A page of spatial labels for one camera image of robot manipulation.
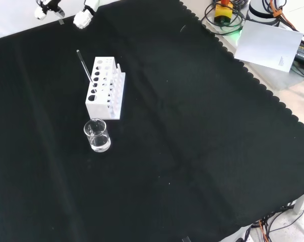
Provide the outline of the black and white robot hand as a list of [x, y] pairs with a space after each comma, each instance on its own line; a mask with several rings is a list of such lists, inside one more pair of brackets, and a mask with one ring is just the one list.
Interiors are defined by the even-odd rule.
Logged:
[[[60, 0], [40, 0], [36, 1], [36, 3], [38, 6], [34, 12], [34, 16], [38, 20], [43, 20], [48, 12], [54, 12], [60, 19], [65, 17], [63, 9], [59, 6]], [[79, 29], [86, 28], [90, 24], [99, 6], [99, 0], [84, 1], [83, 10], [78, 12], [74, 17], [74, 25]]]

